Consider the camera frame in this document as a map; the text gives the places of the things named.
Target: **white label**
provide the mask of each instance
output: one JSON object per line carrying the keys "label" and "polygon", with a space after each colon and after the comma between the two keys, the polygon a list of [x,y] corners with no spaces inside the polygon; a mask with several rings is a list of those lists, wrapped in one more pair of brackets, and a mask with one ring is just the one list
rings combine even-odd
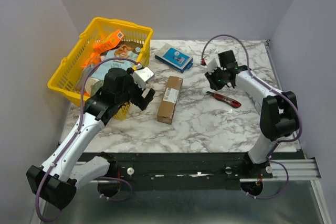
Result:
{"label": "white label", "polygon": [[176,103],[176,101],[179,97],[178,94],[179,94],[179,90],[172,89],[172,88],[167,88],[166,92],[164,94],[164,97],[163,97],[163,101]]}

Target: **brown box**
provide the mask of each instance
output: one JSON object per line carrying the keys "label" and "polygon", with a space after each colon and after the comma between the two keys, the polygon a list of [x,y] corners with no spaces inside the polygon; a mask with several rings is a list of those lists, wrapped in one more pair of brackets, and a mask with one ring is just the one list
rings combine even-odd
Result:
{"label": "brown box", "polygon": [[157,121],[172,124],[175,106],[182,89],[183,79],[176,76],[168,78],[157,114]]}

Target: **white marble surface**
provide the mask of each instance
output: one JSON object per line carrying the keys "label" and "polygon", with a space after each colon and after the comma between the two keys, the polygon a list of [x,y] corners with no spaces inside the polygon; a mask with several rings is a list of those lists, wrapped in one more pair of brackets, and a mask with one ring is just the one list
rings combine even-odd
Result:
{"label": "white marble surface", "polygon": [[[179,73],[158,62],[154,54],[165,43],[194,57],[194,66]],[[238,100],[242,106],[232,109],[205,94],[210,90],[200,65],[201,52],[206,41],[152,40],[149,67],[156,77],[151,87],[156,91],[154,100],[145,111],[132,106],[127,119],[110,120],[109,124],[91,141],[86,152],[245,152],[256,142],[259,134],[259,114],[244,91],[224,88],[220,93]],[[255,74],[276,85],[262,41],[245,41],[250,56],[250,67]],[[216,40],[205,55],[233,50],[239,64],[246,64],[243,49],[231,40]],[[177,103],[172,125],[156,121],[156,113],[169,76],[179,76],[183,88]],[[70,106],[62,140],[74,126],[79,109]],[[298,144],[281,144],[276,151],[296,151]]]}

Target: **red tool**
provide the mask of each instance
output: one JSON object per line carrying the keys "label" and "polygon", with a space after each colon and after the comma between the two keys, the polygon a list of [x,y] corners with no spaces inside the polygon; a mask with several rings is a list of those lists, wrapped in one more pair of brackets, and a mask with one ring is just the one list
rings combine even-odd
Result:
{"label": "red tool", "polygon": [[218,94],[218,93],[213,93],[210,91],[206,92],[207,94],[213,96],[216,100],[221,101],[221,102],[225,102],[227,104],[229,104],[231,107],[234,107],[235,109],[239,108],[242,104],[230,97],[226,97],[222,94]]}

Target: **yellow basket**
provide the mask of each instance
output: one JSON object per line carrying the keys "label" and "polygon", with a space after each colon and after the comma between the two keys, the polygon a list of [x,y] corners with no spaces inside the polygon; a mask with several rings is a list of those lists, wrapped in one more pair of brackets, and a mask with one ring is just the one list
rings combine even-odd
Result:
{"label": "yellow basket", "polygon": [[[148,66],[150,57],[150,41],[153,29],[150,27],[138,26],[131,22],[117,19],[94,18],[85,31],[79,36],[79,41],[70,52],[68,57],[61,61],[58,69],[48,82],[48,88],[55,90],[75,105],[80,105],[80,92],[74,90],[74,86],[79,80],[82,66],[86,59],[93,52],[93,46],[103,37],[120,29],[124,33],[123,41],[133,41],[143,44],[138,56],[138,62],[143,66]],[[130,105],[124,105],[114,116],[116,119],[125,119]]]}

